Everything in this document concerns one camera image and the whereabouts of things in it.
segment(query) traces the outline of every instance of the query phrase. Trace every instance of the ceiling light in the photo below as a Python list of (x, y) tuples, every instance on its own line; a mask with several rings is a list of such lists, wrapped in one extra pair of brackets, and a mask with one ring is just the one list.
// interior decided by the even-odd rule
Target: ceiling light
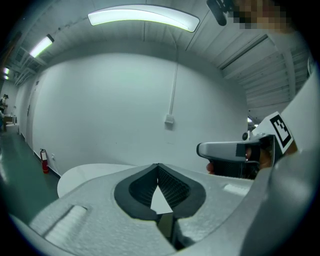
[(200, 20), (188, 13), (155, 5), (122, 5), (88, 14), (91, 25), (117, 21), (147, 21), (163, 23), (194, 32)]
[(55, 40), (51, 35), (47, 34), (44, 39), (42, 39), (30, 52), (32, 57), (37, 57), (44, 49), (50, 46)]

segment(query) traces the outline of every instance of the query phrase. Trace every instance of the white panel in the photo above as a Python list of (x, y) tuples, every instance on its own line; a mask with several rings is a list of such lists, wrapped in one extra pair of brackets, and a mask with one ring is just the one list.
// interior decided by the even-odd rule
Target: white panel
[(210, 47), (212, 42), (224, 29), (226, 29), (226, 27), (220, 26), (214, 15), (209, 12), (199, 27), (198, 32), (196, 32), (188, 51), (192, 51), (201, 55), (207, 48)]
[(198, 17), (201, 21), (207, 14), (207, 0), (146, 0), (148, 5), (174, 8)]
[(114, 6), (123, 6), (123, 5), (138, 5), (138, 4), (145, 4), (146, 0), (91, 0), (94, 4), (95, 11), (114, 7)]
[(35, 77), (31, 77), (26, 82), (24, 82), (18, 91), (18, 96), (16, 99), (16, 113), (17, 122), (19, 123), (19, 130), (26, 138), (27, 136), (27, 114), (29, 108), (29, 98), (32, 93)]
[(144, 40), (146, 42), (157, 42), (174, 45), (173, 39), (169, 34), (170, 32), (172, 33), (174, 31), (173, 27), (169, 27), (165, 24), (146, 21), (144, 31)]
[(118, 21), (110, 22), (105, 24), (100, 24), (99, 26), (103, 31), (104, 38), (107, 41), (112, 40), (139, 40), (143, 38), (144, 21), (134, 20), (134, 21)]
[(38, 75), (34, 77), (32, 91), (28, 98), (25, 139), (32, 150), (34, 149), (33, 148), (33, 128), (34, 128), (35, 110), (36, 110), (39, 94), (41, 93), (41, 87), (44, 84), (46, 75), (47, 75), (47, 72), (44, 71), (42, 73), (38, 73)]
[(301, 82), (302, 80), (306, 81), (307, 75), (308, 75), (308, 71), (306, 70), (306, 68), (304, 68), (301, 71), (296, 72), (295, 73), (296, 82)]
[(308, 59), (308, 53), (306, 51), (298, 51), (295, 54), (292, 53), (294, 64), (306, 61)]
[(283, 78), (287, 78), (286, 70), (280, 70), (270, 75), (261, 75), (260, 79), (254, 79), (246, 83), (242, 82), (241, 85), (244, 89), (251, 89), (267, 82), (272, 82), (274, 80), (282, 80)]
[(233, 41), (238, 40), (242, 33), (243, 31), (239, 28), (239, 24), (230, 23), (230, 25), (227, 25), (207, 48), (202, 49), (201, 54), (208, 56), (214, 61), (214, 59), (228, 48)]
[(299, 150), (320, 144), (320, 83), (319, 73), (313, 72), (294, 100), (282, 112)]
[(284, 60), (282, 55), (279, 54), (278, 52), (275, 52), (269, 55), (268, 57), (265, 57), (264, 59), (252, 64), (245, 70), (241, 71), (235, 77), (233, 77), (233, 79), (238, 82), (241, 82), (245, 79), (251, 78), (257, 73), (266, 72), (273, 66), (278, 64), (283, 64), (283, 63), (284, 63)]
[(78, 22), (77, 24), (72, 26), (72, 37), (74, 40), (77, 41), (76, 43), (77, 45), (83, 45), (93, 41), (92, 38), (90, 37), (89, 31), (87, 33), (85, 29), (88, 26), (89, 26), (88, 20)]
[(274, 73), (279, 71), (284, 73), (286, 72), (286, 66), (283, 61), (279, 61), (273, 65), (268, 65), (261, 70), (256, 70), (254, 73), (250, 74), (250, 76), (243, 77), (242, 79), (236, 79), (236, 81), (239, 85), (245, 86), (254, 82), (258, 82), (262, 78), (272, 76)]
[(70, 46), (68, 46), (65, 37), (66, 36), (63, 31), (56, 34), (54, 37), (54, 43), (51, 45), (50, 49), (47, 50), (47, 52), (50, 52), (52, 56), (57, 56), (57, 54), (67, 50)]
[(299, 32), (289, 34), (271, 33), (268, 36), (280, 53), (295, 47), (304, 47), (306, 43)]
[(259, 113), (267, 113), (270, 111), (276, 112), (278, 108), (285, 108), (288, 105), (288, 102), (282, 102), (279, 104), (269, 104), (265, 106), (258, 106), (258, 107), (250, 107), (249, 111), (250, 113), (253, 112), (259, 112)]
[(299, 61), (297, 63), (294, 64), (294, 70), (295, 71), (299, 71), (299, 70), (308, 70), (306, 67), (308, 66), (308, 60), (305, 59), (305, 60), (302, 60), (302, 61)]
[(247, 97), (247, 103), (248, 105), (262, 105), (262, 103), (265, 103), (263, 105), (268, 105), (274, 101), (279, 102), (280, 100), (289, 100), (288, 98), (289, 95), (289, 87), (283, 87), (280, 88), (279, 90), (276, 90), (274, 92), (267, 92), (264, 93), (260, 96), (255, 96), (255, 97)]
[(256, 62), (274, 54), (277, 51), (275, 45), (270, 39), (266, 39), (249, 52), (245, 53), (235, 62), (227, 66), (223, 71), (223, 76), (226, 79), (236, 76), (238, 73), (244, 71), (246, 68), (252, 66)]
[(271, 81), (267, 84), (264, 83), (262, 85), (254, 87), (254, 88), (247, 89), (245, 91), (245, 93), (246, 93), (247, 97), (252, 97), (252, 96), (263, 95), (269, 91), (279, 89), (282, 87), (287, 87), (287, 86), (289, 86), (289, 82), (286, 77), (283, 77), (283, 78), (281, 78), (281, 80)]
[(248, 108), (267, 106), (271, 104), (278, 104), (282, 102), (287, 102), (290, 100), (289, 90), (284, 93), (277, 93), (276, 96), (265, 96), (265, 98), (257, 98), (255, 100), (247, 100)]
[(218, 68), (221, 68), (237, 54), (242, 53), (247, 47), (259, 40), (264, 34), (257, 30), (246, 29), (243, 33), (221, 53), (214, 58), (213, 62)]

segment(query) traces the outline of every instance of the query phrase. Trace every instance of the white table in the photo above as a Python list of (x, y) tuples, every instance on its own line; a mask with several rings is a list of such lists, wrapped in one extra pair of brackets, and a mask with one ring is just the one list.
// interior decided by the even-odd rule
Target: white table
[[(89, 180), (121, 172), (134, 167), (136, 166), (108, 163), (85, 164), (74, 167), (65, 172), (60, 178), (57, 186), (58, 196), (59, 198), (63, 197), (65, 194), (69, 193), (76, 187)], [(159, 187), (156, 188), (153, 194), (151, 209), (154, 210), (157, 214), (166, 214), (173, 212), (168, 205), (165, 197), (161, 193)]]

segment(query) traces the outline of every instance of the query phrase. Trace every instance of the white wall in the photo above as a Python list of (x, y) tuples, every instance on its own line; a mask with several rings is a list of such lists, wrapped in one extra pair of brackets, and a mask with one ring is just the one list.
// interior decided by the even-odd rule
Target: white wall
[(27, 135), (27, 113), (29, 107), (30, 95), (34, 86), (35, 77), (25, 81), (18, 89), (16, 96), (16, 118), (19, 124), (20, 132), (26, 137)]
[(13, 115), (15, 115), (16, 109), (14, 108), (14, 106), (16, 103), (17, 93), (18, 87), (16, 87), (13, 82), (5, 80), (0, 93), (0, 98), (2, 98), (4, 94), (7, 94), (9, 96), (9, 98), (5, 101), (5, 103), (8, 105), (8, 107), (4, 111), (5, 114), (12, 113)]
[(175, 49), (146, 42), (96, 43), (58, 56), (36, 103), (33, 150), (54, 153), (61, 175), (89, 163), (167, 163), (206, 172), (196, 146), (241, 140), (248, 127), (245, 92), (182, 51), (170, 129), (164, 119), (174, 60)]
[(320, 146), (320, 82), (316, 67), (281, 115), (299, 150)]

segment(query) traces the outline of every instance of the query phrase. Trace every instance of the ceiling beam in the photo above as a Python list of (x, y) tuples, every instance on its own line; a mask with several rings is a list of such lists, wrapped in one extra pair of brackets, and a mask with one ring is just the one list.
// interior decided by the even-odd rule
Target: ceiling beam
[(282, 60), (278, 60), (276, 63), (266, 63), (266, 67), (260, 68), (260, 70), (256, 70), (254, 74), (251, 74), (250, 76), (245, 76), (242, 78), (238, 78), (238, 76), (235, 78), (237, 83), (239, 85), (244, 86), (247, 83), (250, 83), (254, 80), (258, 80), (263, 76), (270, 76), (274, 72), (277, 72), (281, 69), (283, 69), (285, 62)]
[(266, 84), (262, 84), (260, 86), (245, 90), (245, 94), (247, 97), (256, 96), (259, 94), (263, 94), (268, 92), (269, 90), (278, 89), (281, 87), (288, 87), (288, 81), (286, 79), (276, 80), (274, 82), (268, 82)]
[(254, 111), (258, 111), (258, 110), (267, 110), (269, 108), (276, 108), (276, 107), (283, 107), (287, 104), (289, 104), (290, 101), (285, 101), (285, 102), (280, 102), (280, 103), (274, 103), (274, 104), (268, 104), (268, 105), (263, 105), (263, 106), (256, 106), (256, 107), (249, 107), (248, 110), (254, 110)]
[(251, 81), (248, 81), (246, 83), (243, 82), (239, 82), (238, 84), (241, 85), (243, 87), (243, 89), (245, 90), (249, 90), (249, 89), (253, 89), (257, 86), (261, 86), (261, 85), (265, 85), (267, 83), (275, 83), (277, 81), (283, 81), (283, 80), (287, 80), (286, 78), (286, 71), (283, 69), (279, 69), (279, 71), (276, 71), (272, 74), (265, 74), (265, 73), (261, 73), (263, 75), (260, 75), (261, 78), (257, 77), (256, 79), (253, 79)]
[[(23, 47), (21, 47), (21, 49), (22, 50), (24, 50), (27, 54), (29, 54), (29, 52), (26, 50), (26, 49), (24, 49)], [(33, 58), (34, 59), (34, 61), (36, 61), (36, 62), (38, 62), (39, 64), (41, 64), (41, 65), (43, 65), (43, 66), (47, 66), (48, 65), (48, 63), (46, 63), (42, 58), (40, 58), (40, 57), (36, 57), (36, 58)]]
[(274, 87), (274, 88), (268, 88), (268, 89), (265, 89), (265, 90), (261, 90), (260, 92), (247, 93), (246, 97), (247, 97), (247, 99), (250, 99), (250, 98), (252, 99), (252, 98), (259, 97), (259, 96), (262, 96), (262, 95), (265, 95), (265, 94), (282, 91), (282, 90), (286, 89), (286, 87), (287, 87), (287, 85), (283, 85), (283, 86), (277, 86), (277, 87)]
[(16, 44), (15, 49), (12, 51), (12, 59), (16, 59), (20, 46), (23, 44), (27, 34), (37, 22), (37, 20), (43, 15), (43, 13), (52, 5), (55, 0), (42, 0), (36, 1), (32, 6), (28, 8), (28, 12), (25, 12), (22, 19), (18, 21), (18, 25), (14, 30), (21, 31), (22, 36)]
[(15, 34), (14, 38), (6, 45), (5, 50), (0, 53), (0, 68), (4, 68), (6, 64), (8, 64), (8, 60), (12, 52), (17, 47), (17, 43), (21, 38), (21, 32)]
[(275, 45), (267, 38), (225, 67), (222, 70), (223, 77), (230, 79), (275, 52), (277, 52)]

